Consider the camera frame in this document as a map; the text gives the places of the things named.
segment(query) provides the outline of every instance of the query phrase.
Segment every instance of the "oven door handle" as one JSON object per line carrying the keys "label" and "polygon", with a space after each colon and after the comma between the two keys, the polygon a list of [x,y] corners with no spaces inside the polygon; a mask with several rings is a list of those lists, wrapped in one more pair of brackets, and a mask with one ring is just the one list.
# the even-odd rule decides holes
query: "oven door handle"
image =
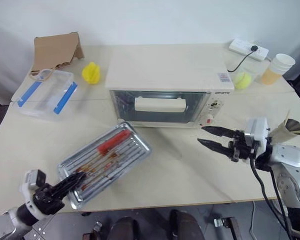
{"label": "oven door handle", "polygon": [[183,113],[187,108],[185,99],[136,97],[134,109],[140,112]]}

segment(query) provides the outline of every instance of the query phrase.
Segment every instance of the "black cable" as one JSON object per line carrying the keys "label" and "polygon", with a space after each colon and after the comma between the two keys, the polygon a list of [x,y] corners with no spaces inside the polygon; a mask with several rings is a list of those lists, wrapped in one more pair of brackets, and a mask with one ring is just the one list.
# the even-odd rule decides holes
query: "black cable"
{"label": "black cable", "polygon": [[256,52],[258,50],[258,46],[257,45],[253,45],[251,47],[251,52],[248,53],[247,55],[245,55],[245,57],[242,59],[242,61],[238,64],[238,66],[236,66],[236,68],[232,71],[228,70],[229,73],[233,73],[235,72],[239,67],[240,65],[243,63],[244,60],[246,60],[247,57],[249,57],[251,54],[253,54],[254,52]]}
{"label": "black cable", "polygon": [[278,192],[278,188],[277,188],[277,185],[276,185],[275,174],[274,174],[274,171],[272,169],[270,170],[270,174],[271,174],[271,179],[272,179],[272,184],[273,184],[273,187],[274,187],[275,195],[276,195],[276,198],[278,199],[280,209],[281,209],[281,212],[282,212],[282,216],[283,216],[283,220],[284,220],[284,224],[285,224],[285,229],[286,229],[285,230],[286,234],[288,235],[288,238],[290,240],[293,240],[292,237],[291,237],[291,232],[290,232],[289,224],[288,224],[288,221],[287,221],[286,212],[284,210],[284,206],[282,204],[282,201],[281,201],[281,198],[280,198],[280,195],[279,195],[279,192]]}
{"label": "black cable", "polygon": [[268,197],[266,195],[266,190],[265,190],[264,182],[261,180],[261,178],[259,177],[259,175],[257,173],[256,166],[255,166],[255,160],[252,157],[250,158],[250,167],[251,167],[253,175],[258,180],[258,182],[259,182],[259,184],[261,186],[261,192],[262,192],[262,195],[263,195],[263,197],[265,199],[265,202],[267,203],[267,205],[269,206],[269,208],[271,209],[272,213],[274,214],[274,216],[276,217],[276,219],[279,221],[279,223],[281,224],[281,226],[284,228],[284,230],[287,231],[285,225],[282,223],[281,219],[279,218],[279,216],[275,212],[274,206],[269,201],[269,199],[268,199]]}

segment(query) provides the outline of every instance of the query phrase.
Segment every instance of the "cardboard piece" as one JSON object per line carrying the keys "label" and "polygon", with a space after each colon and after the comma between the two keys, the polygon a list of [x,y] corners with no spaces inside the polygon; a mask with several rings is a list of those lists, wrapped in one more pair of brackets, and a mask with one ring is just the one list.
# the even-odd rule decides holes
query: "cardboard piece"
{"label": "cardboard piece", "polygon": [[78,32],[36,37],[31,75],[36,75],[42,69],[57,69],[69,65],[74,57],[85,58]]}

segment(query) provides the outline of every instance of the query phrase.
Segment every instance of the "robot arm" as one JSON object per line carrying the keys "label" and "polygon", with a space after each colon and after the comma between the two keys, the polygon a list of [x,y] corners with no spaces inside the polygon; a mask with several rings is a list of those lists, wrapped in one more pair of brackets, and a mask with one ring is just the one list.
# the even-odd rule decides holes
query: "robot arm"
{"label": "robot arm", "polygon": [[300,148],[283,144],[271,145],[265,118],[250,120],[245,132],[217,126],[204,126],[202,129],[233,139],[228,147],[211,140],[198,139],[205,147],[226,155],[233,162],[250,159],[254,161],[256,169],[271,172],[275,187],[287,206],[292,235],[300,238]]}
{"label": "robot arm", "polygon": [[33,224],[62,209],[65,206],[62,199],[85,178],[85,173],[78,172],[51,186],[46,183],[46,175],[42,171],[27,172],[21,186],[25,203],[0,215],[0,240],[21,239]]}

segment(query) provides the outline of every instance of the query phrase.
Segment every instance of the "oven glass window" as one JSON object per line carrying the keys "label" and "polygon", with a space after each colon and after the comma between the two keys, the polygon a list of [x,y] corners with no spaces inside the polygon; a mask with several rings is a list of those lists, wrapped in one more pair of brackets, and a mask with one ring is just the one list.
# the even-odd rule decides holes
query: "oven glass window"
{"label": "oven glass window", "polygon": [[[164,122],[183,123],[194,122],[205,105],[210,93],[208,92],[168,92],[168,91],[119,91],[112,90],[111,97],[119,119],[128,122]],[[135,99],[183,100],[184,110],[177,112],[162,112],[136,110]]]}

